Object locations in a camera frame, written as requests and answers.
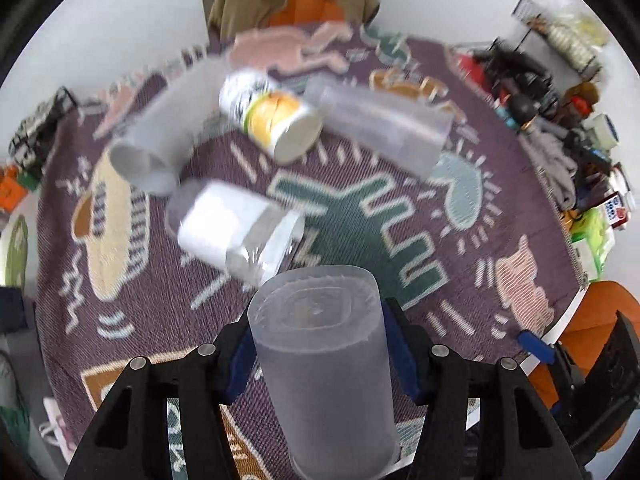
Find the frosted plastic cup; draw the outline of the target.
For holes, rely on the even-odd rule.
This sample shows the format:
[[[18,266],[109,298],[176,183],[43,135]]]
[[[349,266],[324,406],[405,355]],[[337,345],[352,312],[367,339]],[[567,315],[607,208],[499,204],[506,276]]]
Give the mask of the frosted plastic cup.
[[[247,315],[294,470],[378,478],[399,439],[374,276],[359,266],[284,272],[258,289]]]

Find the clear cup with white paper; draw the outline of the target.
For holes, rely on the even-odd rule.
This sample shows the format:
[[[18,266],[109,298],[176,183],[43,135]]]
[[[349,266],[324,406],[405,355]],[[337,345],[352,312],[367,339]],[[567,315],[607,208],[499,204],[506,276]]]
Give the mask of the clear cup with white paper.
[[[221,180],[184,181],[164,220],[183,252],[253,287],[281,272],[305,229],[300,212]]]

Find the frosted cup near left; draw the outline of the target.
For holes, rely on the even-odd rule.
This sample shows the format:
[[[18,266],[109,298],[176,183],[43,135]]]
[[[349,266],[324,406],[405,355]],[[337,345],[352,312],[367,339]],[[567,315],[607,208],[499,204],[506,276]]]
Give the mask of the frosted cup near left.
[[[206,122],[220,113],[219,93],[230,74],[222,56],[193,64],[127,126],[110,148],[115,171],[138,190],[168,196],[203,142]]]

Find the frosted cup beside can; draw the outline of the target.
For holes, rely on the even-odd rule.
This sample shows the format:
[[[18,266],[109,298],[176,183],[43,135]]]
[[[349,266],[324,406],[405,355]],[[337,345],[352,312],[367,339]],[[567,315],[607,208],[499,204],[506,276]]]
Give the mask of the frosted cup beside can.
[[[303,98],[318,110],[326,130],[421,180],[430,177],[454,125],[450,112],[323,75],[307,80]]]

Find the green tissue pack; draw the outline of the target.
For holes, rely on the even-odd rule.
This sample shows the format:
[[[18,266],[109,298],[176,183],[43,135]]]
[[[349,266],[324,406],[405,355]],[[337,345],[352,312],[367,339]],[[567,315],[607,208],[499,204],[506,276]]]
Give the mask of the green tissue pack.
[[[584,212],[570,228],[577,259],[590,283],[602,278],[605,261],[615,245],[612,226],[599,209]]]

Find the green rug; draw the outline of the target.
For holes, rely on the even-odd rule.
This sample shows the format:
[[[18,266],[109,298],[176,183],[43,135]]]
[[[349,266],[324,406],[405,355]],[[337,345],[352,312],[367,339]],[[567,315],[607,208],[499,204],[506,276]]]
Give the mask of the green rug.
[[[22,214],[13,216],[1,233],[1,286],[23,288],[28,260],[28,226]]]

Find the patterned woven blanket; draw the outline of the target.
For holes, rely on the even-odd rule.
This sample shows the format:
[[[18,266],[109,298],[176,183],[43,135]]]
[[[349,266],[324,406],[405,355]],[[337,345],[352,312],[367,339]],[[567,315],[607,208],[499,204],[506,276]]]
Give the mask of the patterned woven blanket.
[[[413,479],[576,479],[514,365],[577,287],[540,172],[444,50],[414,45],[468,119],[420,180],[324,134],[280,167],[244,133],[205,143],[176,192],[239,273],[181,250],[164,202],[113,168],[103,118],[58,128],[40,200],[37,323],[80,435],[71,479],[372,479],[418,414]]]

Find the grey cloth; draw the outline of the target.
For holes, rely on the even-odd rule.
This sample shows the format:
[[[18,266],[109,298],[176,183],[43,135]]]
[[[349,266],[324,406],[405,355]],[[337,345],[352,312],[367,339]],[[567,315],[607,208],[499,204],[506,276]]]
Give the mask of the grey cloth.
[[[522,130],[518,140],[533,164],[546,177],[559,210],[573,209],[576,204],[574,175],[577,164],[564,153],[563,143],[554,134],[536,128]]]

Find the tape roll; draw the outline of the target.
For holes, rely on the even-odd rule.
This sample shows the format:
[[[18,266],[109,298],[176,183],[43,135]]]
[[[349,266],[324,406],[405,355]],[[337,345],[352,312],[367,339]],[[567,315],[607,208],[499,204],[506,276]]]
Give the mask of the tape roll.
[[[607,114],[601,113],[593,118],[587,133],[591,140],[603,151],[612,151],[620,144],[620,138]]]

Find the orange box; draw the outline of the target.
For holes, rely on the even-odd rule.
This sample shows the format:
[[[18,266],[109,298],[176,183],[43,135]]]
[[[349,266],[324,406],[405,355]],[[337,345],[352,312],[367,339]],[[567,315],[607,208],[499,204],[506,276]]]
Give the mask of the orange box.
[[[0,208],[9,214],[28,195],[28,191],[17,181],[18,169],[15,166],[1,168]]]

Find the black round object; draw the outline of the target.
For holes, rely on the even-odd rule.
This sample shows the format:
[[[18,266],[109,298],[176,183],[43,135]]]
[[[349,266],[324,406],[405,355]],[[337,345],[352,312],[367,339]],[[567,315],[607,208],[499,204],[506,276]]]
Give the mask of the black round object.
[[[538,116],[534,101],[526,94],[512,94],[506,105],[512,119],[521,128],[529,125]]]

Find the black shoe rack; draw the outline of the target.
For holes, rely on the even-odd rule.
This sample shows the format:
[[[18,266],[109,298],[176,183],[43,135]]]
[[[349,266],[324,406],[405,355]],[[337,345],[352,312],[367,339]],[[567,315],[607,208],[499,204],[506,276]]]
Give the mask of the black shoe rack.
[[[10,141],[12,162],[40,180],[53,148],[58,123],[76,107],[73,93],[65,87],[58,88],[50,99],[39,103],[36,110],[21,121]]]

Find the white yellow drink can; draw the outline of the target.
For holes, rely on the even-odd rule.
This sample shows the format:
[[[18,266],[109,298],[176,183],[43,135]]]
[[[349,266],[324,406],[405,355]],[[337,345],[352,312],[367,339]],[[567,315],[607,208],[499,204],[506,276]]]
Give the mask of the white yellow drink can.
[[[302,158],[322,131],[322,118],[315,108],[250,68],[226,77],[219,107],[279,165]]]

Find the orange chair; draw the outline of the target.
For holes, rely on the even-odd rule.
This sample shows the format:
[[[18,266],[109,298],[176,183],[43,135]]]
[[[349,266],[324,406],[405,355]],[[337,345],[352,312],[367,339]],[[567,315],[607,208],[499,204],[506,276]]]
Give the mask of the orange chair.
[[[284,8],[270,18],[266,25],[288,26],[309,23],[342,22],[343,10],[333,0],[286,0]]]

